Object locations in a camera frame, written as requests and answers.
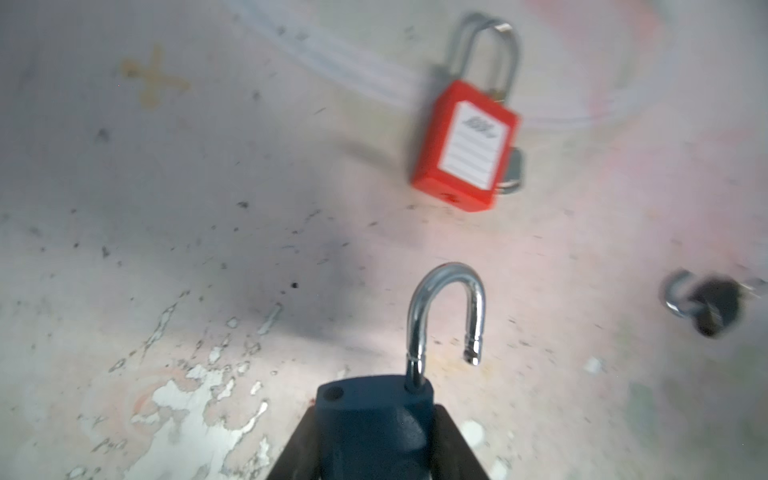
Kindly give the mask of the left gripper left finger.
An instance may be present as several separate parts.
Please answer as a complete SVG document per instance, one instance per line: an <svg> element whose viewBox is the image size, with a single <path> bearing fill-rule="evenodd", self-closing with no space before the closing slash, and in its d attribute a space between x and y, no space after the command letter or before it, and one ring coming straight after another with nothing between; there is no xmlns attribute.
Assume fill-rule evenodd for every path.
<svg viewBox="0 0 768 480"><path fill-rule="evenodd" d="M267 480L318 480L320 478L319 429L316 407L311 405L293 431Z"/></svg>

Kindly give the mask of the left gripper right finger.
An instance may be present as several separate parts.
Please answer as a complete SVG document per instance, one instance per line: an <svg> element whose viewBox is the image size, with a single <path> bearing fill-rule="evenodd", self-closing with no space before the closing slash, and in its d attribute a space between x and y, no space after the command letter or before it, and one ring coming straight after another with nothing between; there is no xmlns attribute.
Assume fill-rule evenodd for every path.
<svg viewBox="0 0 768 480"><path fill-rule="evenodd" d="M489 480L447 409L434 407L430 432L430 474L434 480Z"/></svg>

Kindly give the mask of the blue padlock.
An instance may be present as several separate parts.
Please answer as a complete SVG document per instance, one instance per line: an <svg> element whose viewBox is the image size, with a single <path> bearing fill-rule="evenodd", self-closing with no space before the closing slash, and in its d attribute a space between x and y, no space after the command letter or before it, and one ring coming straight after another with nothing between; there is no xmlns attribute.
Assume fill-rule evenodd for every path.
<svg viewBox="0 0 768 480"><path fill-rule="evenodd" d="M432 301L453 283L467 294L463 359L472 366L480 364L486 315L483 282L464 263L442 264L412 295L404 374L347 378L318 388L321 478L429 478L435 401L425 375L428 315Z"/></svg>

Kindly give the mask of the red padlock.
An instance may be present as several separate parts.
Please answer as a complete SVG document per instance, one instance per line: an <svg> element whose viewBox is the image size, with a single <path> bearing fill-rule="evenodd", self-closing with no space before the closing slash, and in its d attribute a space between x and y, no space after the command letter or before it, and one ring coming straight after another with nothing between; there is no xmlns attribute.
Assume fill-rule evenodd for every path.
<svg viewBox="0 0 768 480"><path fill-rule="evenodd" d="M501 84L483 90L468 79L479 37L499 39L506 67ZM515 150L521 117L507 107L521 60L521 46L513 25L478 13L460 27L451 53L460 56L458 73L436 98L426 135L410 178L410 185L465 212L493 208L503 191L504 175Z"/></svg>

